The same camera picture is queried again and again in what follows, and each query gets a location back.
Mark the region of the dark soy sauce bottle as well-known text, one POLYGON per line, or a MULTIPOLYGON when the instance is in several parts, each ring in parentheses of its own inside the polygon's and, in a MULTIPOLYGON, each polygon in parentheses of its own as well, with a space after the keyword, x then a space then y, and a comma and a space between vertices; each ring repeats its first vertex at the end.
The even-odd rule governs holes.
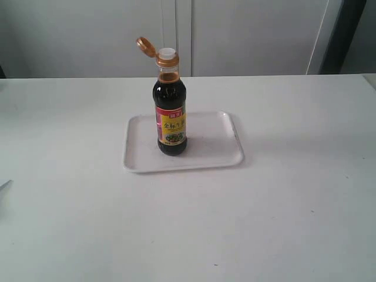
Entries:
POLYGON ((187 146, 186 87, 180 78, 179 55, 173 48, 157 51, 144 37, 137 38, 136 43, 145 55, 155 59, 159 70, 152 90, 158 147, 168 156, 177 156, 187 146))

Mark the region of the white plastic tray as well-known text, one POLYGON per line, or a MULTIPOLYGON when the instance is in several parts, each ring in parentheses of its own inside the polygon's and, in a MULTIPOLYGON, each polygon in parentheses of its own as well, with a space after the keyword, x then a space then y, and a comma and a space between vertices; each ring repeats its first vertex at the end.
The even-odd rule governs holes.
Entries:
POLYGON ((190 112, 187 148, 178 156, 160 151, 155 123, 155 115, 138 115, 128 121, 123 161, 128 171, 156 173, 229 167, 244 159, 235 125, 226 112, 190 112))

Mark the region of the black vertical post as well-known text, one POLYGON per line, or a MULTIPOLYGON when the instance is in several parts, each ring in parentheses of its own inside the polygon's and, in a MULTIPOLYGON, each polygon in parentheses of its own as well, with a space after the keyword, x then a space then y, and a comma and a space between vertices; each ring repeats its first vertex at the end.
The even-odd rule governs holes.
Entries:
POLYGON ((341 72, 366 3, 367 0, 341 1, 334 29, 320 66, 320 75, 335 75, 341 72))

